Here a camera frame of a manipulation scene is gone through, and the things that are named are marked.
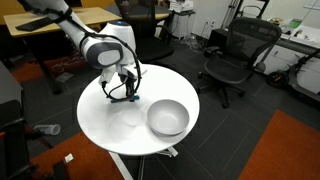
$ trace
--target chair backrest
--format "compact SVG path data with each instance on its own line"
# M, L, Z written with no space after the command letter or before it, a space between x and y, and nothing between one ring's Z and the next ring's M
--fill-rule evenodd
M122 19L129 23L136 38L153 37L156 31L154 0L115 0Z
M281 29L264 20L237 18L230 23L224 55L245 61L251 69L257 57L274 45L281 36Z

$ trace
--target white round table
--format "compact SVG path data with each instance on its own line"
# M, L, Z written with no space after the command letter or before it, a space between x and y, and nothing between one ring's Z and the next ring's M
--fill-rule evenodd
M194 127L199 115L199 99L192 85L180 74L155 65L144 65L135 102L111 103L98 83L93 80L83 91L77 116L84 134L96 145L108 151L131 156L157 153L174 146ZM107 85L109 92L120 85L115 75ZM114 97L123 97L125 87L115 90ZM148 108L156 101L171 99L180 102L189 112L189 124L180 134L167 136L155 133L147 123Z

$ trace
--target metal bowl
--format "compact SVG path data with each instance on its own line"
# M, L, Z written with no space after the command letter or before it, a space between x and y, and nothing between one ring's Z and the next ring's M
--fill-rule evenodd
M174 100L165 99L153 103L147 116L150 128L165 135L179 134L189 123L188 110Z

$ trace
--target table top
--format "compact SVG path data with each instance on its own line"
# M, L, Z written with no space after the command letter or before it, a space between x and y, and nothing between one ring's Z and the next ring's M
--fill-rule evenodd
M106 99L98 78L83 91L77 108L77 116L84 134L98 146L123 155L148 155L174 146L183 140L194 127L199 115L199 99L193 86L180 74L155 65L144 65L135 102L111 103ZM107 85L107 92L120 85L114 76ZM123 97L125 87L113 92ZM189 124L180 134L167 136L155 133L147 123L149 107L162 99L181 103L189 113Z
M104 9L101 9L99 7L75 8L73 9L73 11L86 25L106 23L108 21L121 19L121 17L113 13L110 13ZM29 36L29 35L35 35L35 34L42 34L42 33L57 31L60 29L59 26L53 23L32 32L17 30L15 28L16 26L42 18L41 16L37 16L32 13L6 15L6 16L3 16L3 18L7 24L7 27L10 31L11 36L13 37L23 37L23 36Z

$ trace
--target carpet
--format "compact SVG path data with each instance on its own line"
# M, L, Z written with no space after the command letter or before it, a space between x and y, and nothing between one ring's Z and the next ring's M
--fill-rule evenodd
M239 179L320 179L320 132L277 110Z
M44 64L54 77L58 77L63 72L72 72L75 69L79 69L87 65L83 58L76 55L48 60L45 61ZM11 74L19 83L44 77L44 73L40 65L34 58L16 62L15 68L11 70Z
M39 165L37 174L53 173L52 166L72 154L65 163L70 180L123 180L109 153L93 144L82 132L58 144L31 160Z

